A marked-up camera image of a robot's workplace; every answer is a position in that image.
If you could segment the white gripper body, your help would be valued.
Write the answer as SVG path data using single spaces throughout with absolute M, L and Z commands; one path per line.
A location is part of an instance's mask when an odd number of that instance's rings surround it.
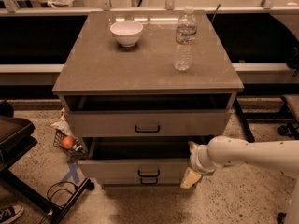
M 196 150 L 190 153 L 190 164 L 194 171 L 200 174 L 209 174 L 216 170 L 216 166 L 208 156 L 205 145 L 199 145 Z

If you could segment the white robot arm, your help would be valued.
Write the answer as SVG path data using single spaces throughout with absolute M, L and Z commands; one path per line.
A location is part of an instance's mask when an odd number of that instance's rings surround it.
M 190 166 L 186 169 L 180 186 L 191 188 L 202 175 L 216 169 L 241 164 L 275 171 L 296 179 L 296 185 L 289 201 L 284 224 L 299 224 L 299 142 L 297 140 L 254 142 L 217 136 L 207 145 L 188 142 Z

